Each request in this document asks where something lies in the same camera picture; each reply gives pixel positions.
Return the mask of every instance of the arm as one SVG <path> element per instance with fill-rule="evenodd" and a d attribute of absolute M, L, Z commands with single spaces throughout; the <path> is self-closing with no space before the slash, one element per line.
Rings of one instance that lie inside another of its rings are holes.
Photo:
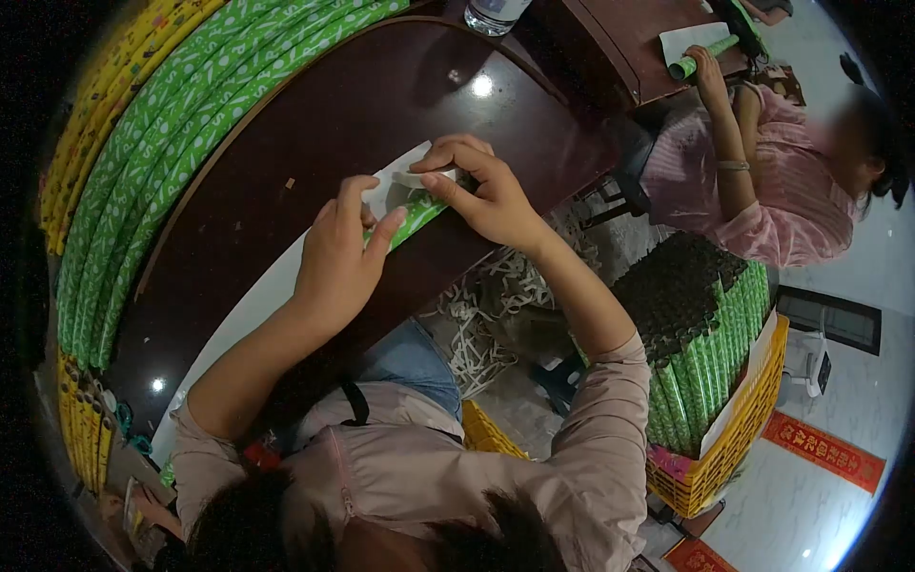
<path fill-rule="evenodd" d="M 388 214 L 362 250 L 361 193 L 374 177 L 343 181 L 308 232 L 292 297 L 223 354 L 188 392 L 193 421 L 213 437 L 235 439 L 260 412 L 276 381 L 337 335 L 365 306 L 382 275 L 405 211 Z"/>
<path fill-rule="evenodd" d="M 751 16 L 758 18 L 759 21 L 766 26 L 775 26 L 789 15 L 788 12 L 786 12 L 783 8 L 773 8 L 767 14 L 759 8 L 755 7 L 749 0 L 740 0 L 740 4 L 742 4 L 747 9 L 747 12 Z"/>
<path fill-rule="evenodd" d="M 572 332 L 588 355 L 613 351 L 626 343 L 635 333 L 626 310 L 540 218 L 518 179 L 492 154 L 489 144 L 471 135 L 442 137 L 411 169 L 425 172 L 452 162 L 480 182 L 476 196 L 436 173 L 423 176 L 429 192 L 454 207 L 484 237 L 511 246 L 531 259 L 553 290 Z"/>
<path fill-rule="evenodd" d="M 708 49 L 701 46 L 692 46 L 686 51 L 686 55 L 696 61 L 699 95 L 711 119 L 716 159 L 746 161 L 747 154 L 744 152 L 740 126 L 731 109 L 725 78 L 721 74 L 718 60 Z M 741 211 L 756 202 L 756 192 L 753 190 L 753 179 L 749 171 L 720 168 L 717 181 L 718 201 L 725 221 L 733 220 Z"/>
<path fill-rule="evenodd" d="M 810 221 L 786 210 L 756 203 L 733 221 L 716 229 L 719 244 L 746 260 L 779 268 L 823 264 L 852 242 L 853 223 L 847 215 L 824 210 Z"/>
<path fill-rule="evenodd" d="M 756 140 L 759 137 L 759 117 L 762 114 L 762 103 L 759 96 L 747 86 L 737 88 L 737 97 L 734 98 L 734 115 L 737 117 L 737 127 L 740 129 L 740 138 L 743 140 L 744 155 L 750 165 L 750 177 L 753 186 L 757 185 L 759 167 L 756 157 Z"/>
<path fill-rule="evenodd" d="M 537 215 L 508 166 L 491 155 L 488 145 L 457 135 L 437 141 L 412 169 L 424 172 L 454 161 L 482 183 L 474 196 L 439 175 L 423 177 L 429 192 L 474 230 L 536 264 L 591 357 L 593 365 L 578 385 L 548 462 L 575 482 L 588 510 L 626 541 L 614 556 L 623 568 L 641 545 L 637 531 L 647 511 L 644 431 L 650 373 L 645 350 L 617 299 Z"/>

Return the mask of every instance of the woman's left hand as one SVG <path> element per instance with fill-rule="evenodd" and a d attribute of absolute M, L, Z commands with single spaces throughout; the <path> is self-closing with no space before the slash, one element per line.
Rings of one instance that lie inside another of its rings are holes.
<path fill-rule="evenodd" d="M 727 96 L 725 76 L 721 73 L 721 66 L 712 52 L 705 46 L 691 46 L 684 55 L 695 59 L 699 96 L 708 112 L 720 113 L 729 110 L 731 103 Z"/>
<path fill-rule="evenodd" d="M 290 304 L 330 337 L 369 301 L 382 277 L 391 239 L 406 218 L 403 207 L 389 212 L 377 223 L 363 251 L 362 233 L 375 219 L 362 205 L 362 192 L 374 189 L 378 182 L 367 175 L 344 179 L 337 198 L 324 205 L 305 237 Z"/>

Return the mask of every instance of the chair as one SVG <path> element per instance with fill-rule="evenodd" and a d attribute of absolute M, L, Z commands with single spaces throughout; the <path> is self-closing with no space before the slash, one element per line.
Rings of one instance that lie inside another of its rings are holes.
<path fill-rule="evenodd" d="M 622 149 L 622 156 L 616 168 L 598 182 L 585 197 L 596 192 L 607 204 L 617 200 L 623 200 L 623 203 L 586 219 L 582 222 L 582 230 L 610 221 L 627 212 L 633 217 L 640 217 L 651 211 L 651 201 L 641 187 L 639 179 L 661 132 L 660 127 L 649 129 L 623 118 L 609 122 L 607 129 L 612 132 L 617 145 Z M 616 182 L 619 192 L 609 195 L 607 185 L 612 182 Z"/>

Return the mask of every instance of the black strap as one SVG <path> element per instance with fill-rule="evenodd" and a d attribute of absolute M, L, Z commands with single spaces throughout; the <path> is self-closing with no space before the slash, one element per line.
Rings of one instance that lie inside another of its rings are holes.
<path fill-rule="evenodd" d="M 344 421 L 341 425 L 350 427 L 365 426 L 369 421 L 369 403 L 365 401 L 365 395 L 362 394 L 362 390 L 350 381 L 341 383 L 340 388 L 343 390 L 343 394 L 346 395 L 347 401 L 350 402 L 352 414 L 355 417 L 355 419 Z"/>

